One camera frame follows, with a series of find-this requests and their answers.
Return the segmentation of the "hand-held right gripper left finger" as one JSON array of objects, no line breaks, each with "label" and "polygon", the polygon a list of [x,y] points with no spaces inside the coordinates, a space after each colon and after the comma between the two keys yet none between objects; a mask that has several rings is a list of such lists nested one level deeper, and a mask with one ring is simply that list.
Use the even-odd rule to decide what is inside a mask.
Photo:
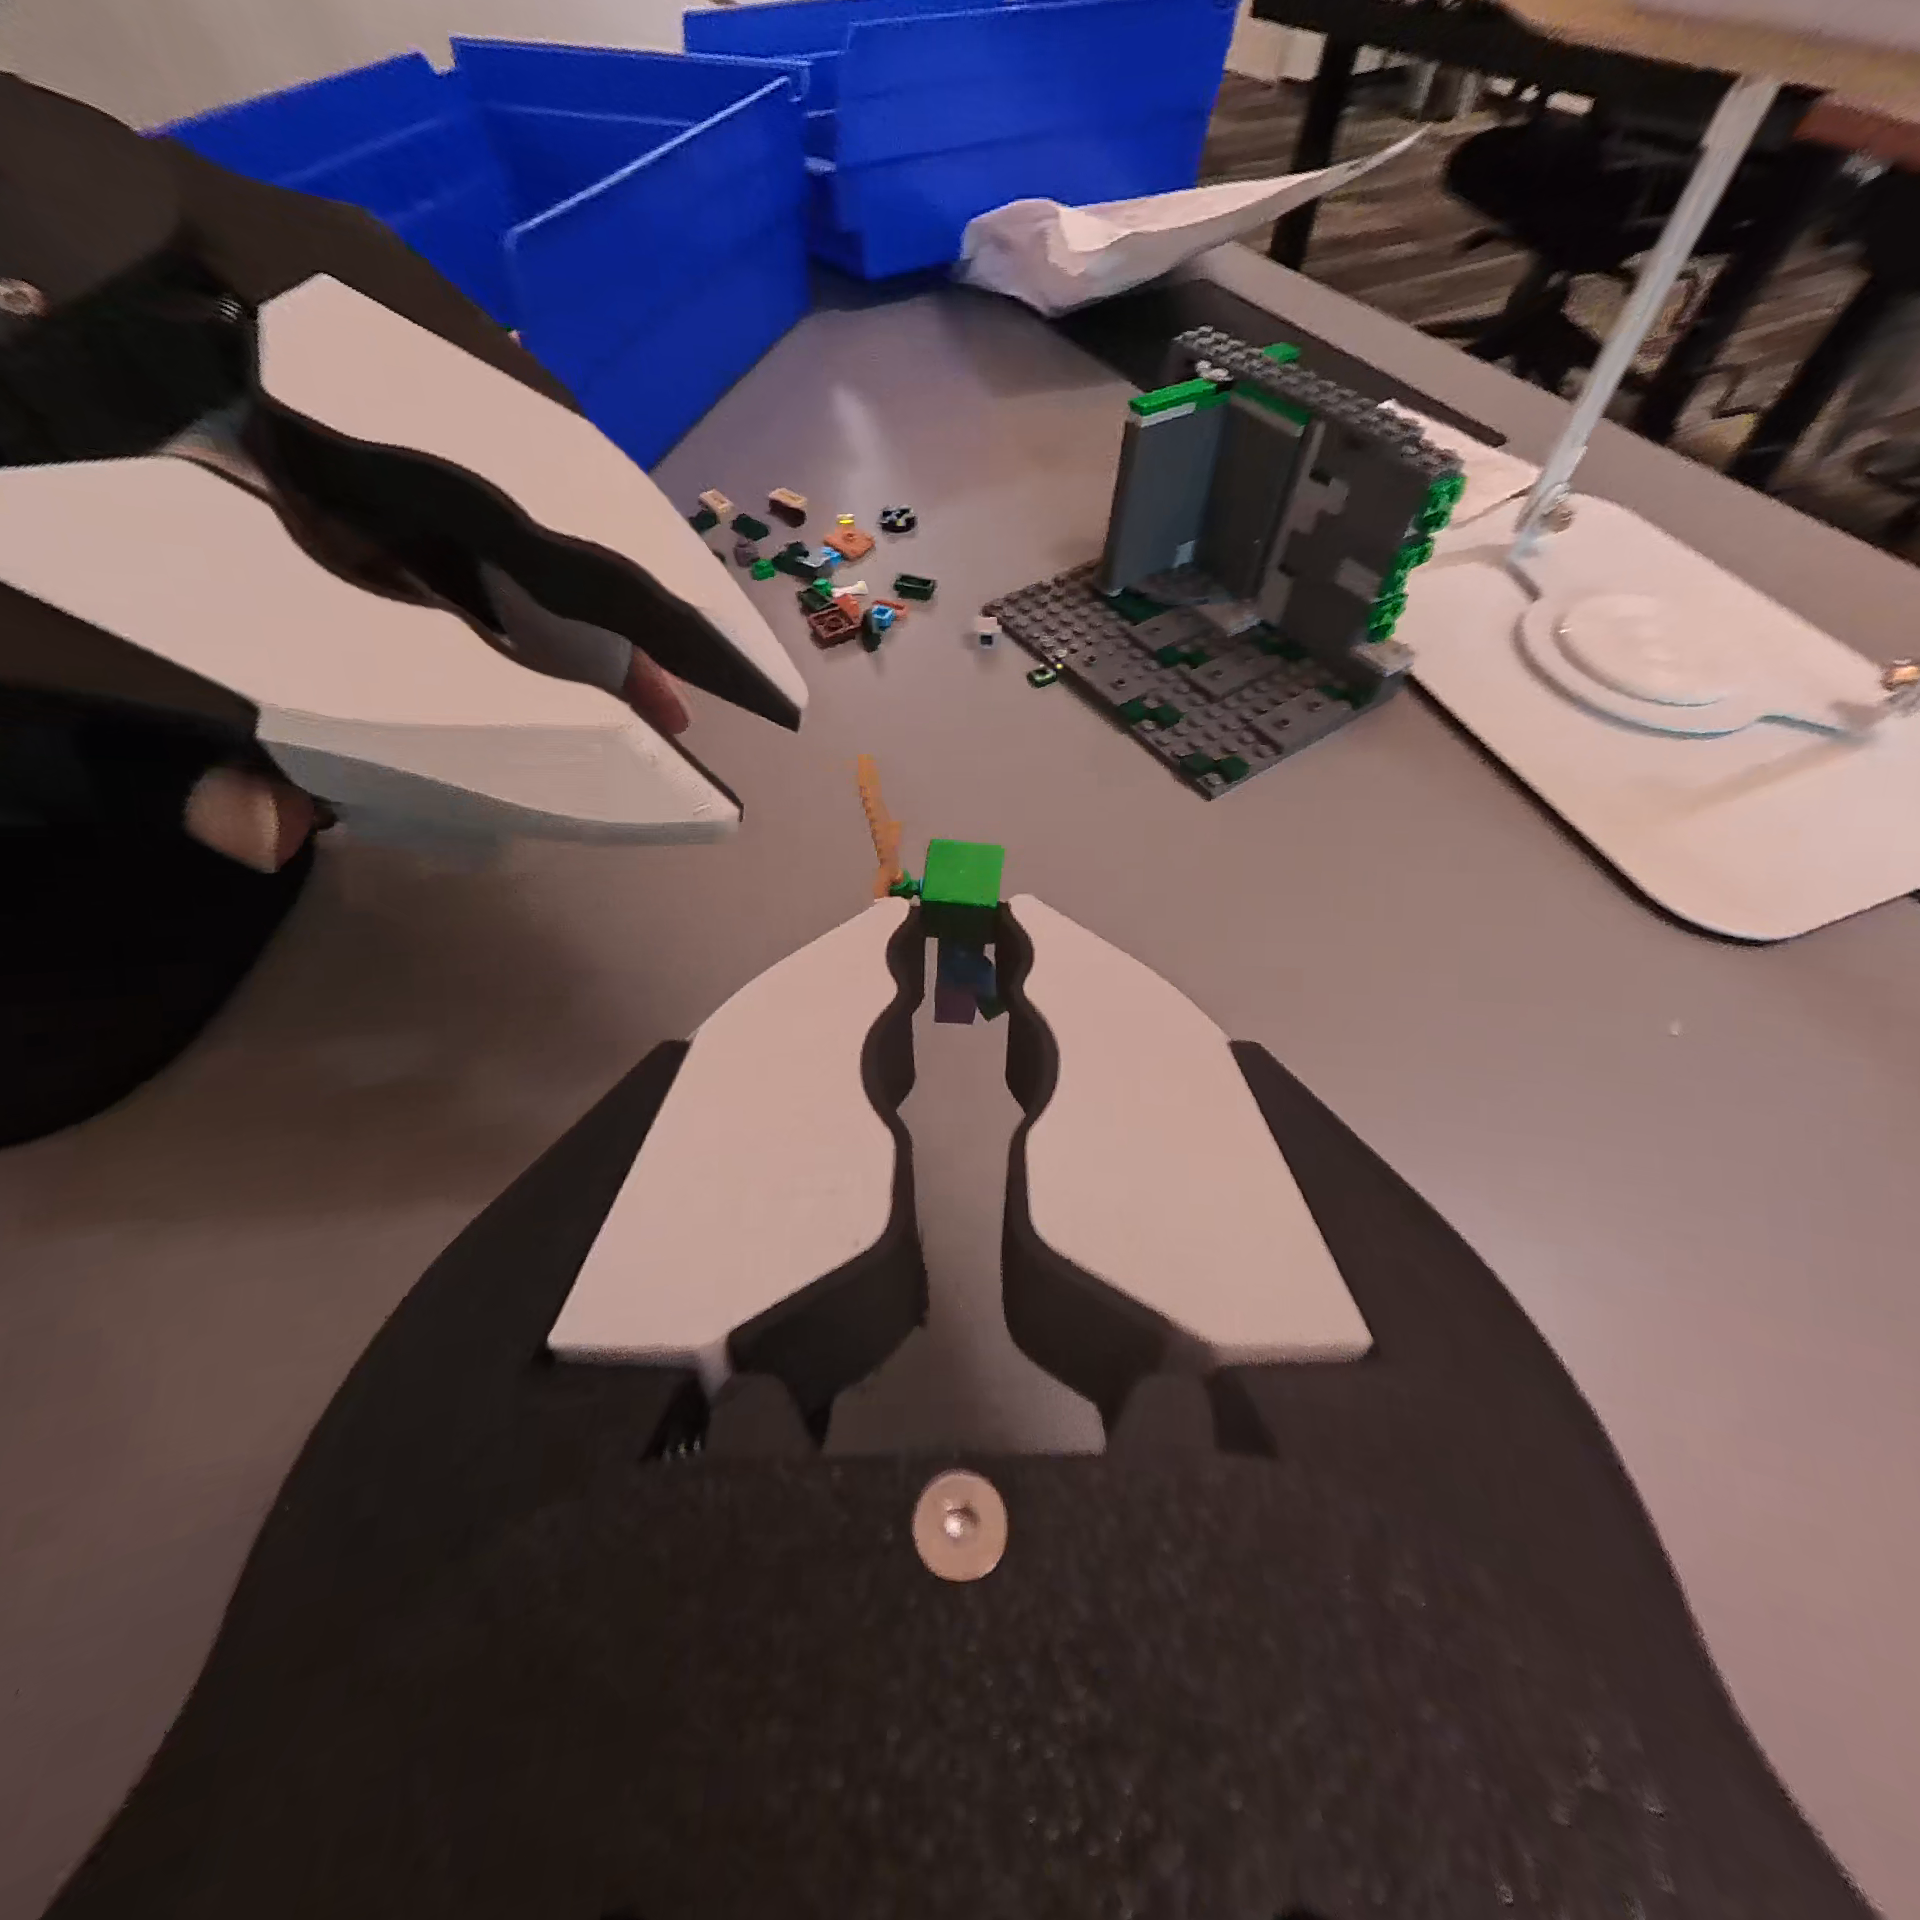
[{"label": "hand-held right gripper left finger", "polygon": [[877,901],[745,982],[683,1043],[548,1327],[576,1366],[777,1379],[812,1445],[926,1324],[903,1130],[921,918]]}]

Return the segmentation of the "gold toy sword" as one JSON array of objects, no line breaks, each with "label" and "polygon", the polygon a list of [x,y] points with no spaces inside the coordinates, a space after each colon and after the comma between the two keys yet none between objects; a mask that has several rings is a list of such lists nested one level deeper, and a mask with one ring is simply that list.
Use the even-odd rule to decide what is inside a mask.
[{"label": "gold toy sword", "polygon": [[880,796],[877,754],[867,751],[856,754],[856,796],[877,859],[873,901],[912,894],[912,882],[903,872],[903,826]]}]

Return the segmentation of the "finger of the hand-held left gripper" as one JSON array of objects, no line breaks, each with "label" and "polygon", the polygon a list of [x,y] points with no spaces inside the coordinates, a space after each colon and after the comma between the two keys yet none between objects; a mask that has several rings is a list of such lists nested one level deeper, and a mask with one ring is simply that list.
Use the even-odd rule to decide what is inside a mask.
[{"label": "finger of the hand-held left gripper", "polygon": [[639,646],[683,682],[801,730],[803,676],[668,496],[587,420],[384,302],[316,274],[257,312],[259,393],[366,445],[438,457],[499,488],[544,533],[639,567],[691,614]]},{"label": "finger of the hand-held left gripper", "polygon": [[257,744],[347,826],[395,840],[720,840],[740,804],[617,699],[617,640],[488,563],[464,611],[319,567],[241,485],[184,464],[17,468],[3,584],[257,706]]}]

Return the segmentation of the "black office chair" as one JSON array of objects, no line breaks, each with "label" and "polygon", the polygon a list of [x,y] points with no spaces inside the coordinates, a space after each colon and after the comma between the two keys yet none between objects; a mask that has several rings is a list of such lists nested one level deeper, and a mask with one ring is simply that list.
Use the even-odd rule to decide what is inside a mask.
[{"label": "black office chair", "polygon": [[1691,172],[1697,160],[1678,149],[1564,111],[1472,133],[1447,156],[1443,188],[1482,221],[1488,238],[1525,253],[1525,274],[1501,312],[1434,325],[1434,337],[1461,343],[1482,362],[1510,362],[1548,393],[1591,367],[1596,337],[1570,321],[1570,293],[1656,248]]}]

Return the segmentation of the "person's left hand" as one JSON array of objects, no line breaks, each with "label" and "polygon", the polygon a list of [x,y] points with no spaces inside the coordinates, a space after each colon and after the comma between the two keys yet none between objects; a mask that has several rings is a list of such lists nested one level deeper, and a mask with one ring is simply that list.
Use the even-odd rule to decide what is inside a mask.
[{"label": "person's left hand", "polygon": [[[633,706],[658,733],[690,733],[691,713],[683,688],[639,646],[617,643],[622,682],[617,693]],[[301,854],[301,844],[333,824],[333,808],[311,790],[252,773],[241,763],[213,763],[178,804],[178,826],[206,849],[252,867],[279,872]]]}]

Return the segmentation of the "small white paper slip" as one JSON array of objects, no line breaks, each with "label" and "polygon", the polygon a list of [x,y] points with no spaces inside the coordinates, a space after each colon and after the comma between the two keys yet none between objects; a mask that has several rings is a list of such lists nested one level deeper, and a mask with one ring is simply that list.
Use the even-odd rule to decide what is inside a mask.
[{"label": "small white paper slip", "polygon": [[1505,501],[1525,501],[1539,485],[1539,468],[1501,445],[1475,442],[1468,425],[1432,420],[1401,401],[1381,401],[1387,413],[1419,425],[1432,445],[1461,464],[1461,501],[1454,504],[1454,527],[1468,527]]}]

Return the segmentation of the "green headed toy minifigure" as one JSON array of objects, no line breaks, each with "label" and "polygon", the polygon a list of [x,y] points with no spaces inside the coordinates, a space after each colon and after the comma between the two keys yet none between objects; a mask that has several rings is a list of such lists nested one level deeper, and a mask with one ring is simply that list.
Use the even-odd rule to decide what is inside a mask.
[{"label": "green headed toy minifigure", "polygon": [[935,836],[921,872],[880,882],[880,901],[910,901],[930,939],[930,1020],[998,1020],[998,882],[1003,844]]}]

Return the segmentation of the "grey brick building model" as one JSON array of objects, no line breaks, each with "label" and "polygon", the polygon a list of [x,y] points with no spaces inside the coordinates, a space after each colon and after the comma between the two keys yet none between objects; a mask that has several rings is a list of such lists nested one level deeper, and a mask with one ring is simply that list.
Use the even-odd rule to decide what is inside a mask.
[{"label": "grey brick building model", "polygon": [[1167,343],[1128,401],[1101,554],[998,594],[1003,640],[1220,801],[1381,706],[1461,464],[1293,346]]}]

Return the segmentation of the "wooden top office table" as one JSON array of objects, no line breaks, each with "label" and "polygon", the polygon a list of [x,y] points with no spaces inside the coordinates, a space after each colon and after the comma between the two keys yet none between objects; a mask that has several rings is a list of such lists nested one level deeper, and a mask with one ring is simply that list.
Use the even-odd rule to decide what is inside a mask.
[{"label": "wooden top office table", "polygon": [[1842,156],[1916,176],[1916,5],[1249,5],[1320,38],[1293,160],[1325,160],[1364,50],[1515,80],[1544,111],[1697,156],[1744,75],[1780,80],[1691,255],[1722,262],[1651,382],[1631,432],[1669,445],[1765,280],[1841,188]]}]

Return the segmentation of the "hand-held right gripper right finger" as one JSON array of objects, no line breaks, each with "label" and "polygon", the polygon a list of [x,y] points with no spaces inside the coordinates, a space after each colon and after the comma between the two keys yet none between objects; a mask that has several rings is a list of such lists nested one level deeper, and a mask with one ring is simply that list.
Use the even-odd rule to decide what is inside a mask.
[{"label": "hand-held right gripper right finger", "polygon": [[1345,1366],[1366,1318],[1236,1043],[1038,894],[998,912],[1006,1148],[998,1304],[1104,1449],[1275,1452],[1246,1370]]}]

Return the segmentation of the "scatter of small loose bricks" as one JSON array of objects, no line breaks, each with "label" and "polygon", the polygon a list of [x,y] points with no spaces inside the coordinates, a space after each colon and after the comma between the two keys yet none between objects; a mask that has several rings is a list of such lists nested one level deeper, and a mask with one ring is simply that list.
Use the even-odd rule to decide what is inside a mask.
[{"label": "scatter of small loose bricks", "polygon": [[880,651],[912,611],[941,596],[926,572],[895,572],[886,582],[865,572],[880,563],[880,533],[916,532],[916,511],[903,504],[886,504],[877,532],[867,532],[852,511],[812,521],[801,488],[769,488],[758,511],[732,504],[723,488],[701,488],[690,527],[732,575],[782,588],[818,651],[847,643]]}]

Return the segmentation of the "white crumpled paper bag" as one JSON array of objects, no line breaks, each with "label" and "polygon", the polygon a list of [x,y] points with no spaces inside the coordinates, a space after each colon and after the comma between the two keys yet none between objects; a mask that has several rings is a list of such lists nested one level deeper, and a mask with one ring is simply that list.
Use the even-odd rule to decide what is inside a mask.
[{"label": "white crumpled paper bag", "polygon": [[1122,296],[1167,268],[1246,238],[1292,213],[1311,213],[1325,194],[1348,188],[1425,140],[1410,129],[1366,156],[1272,178],[1220,178],[1156,198],[1065,207],[1022,198],[974,214],[963,231],[955,284],[1012,296],[1045,321]]}]

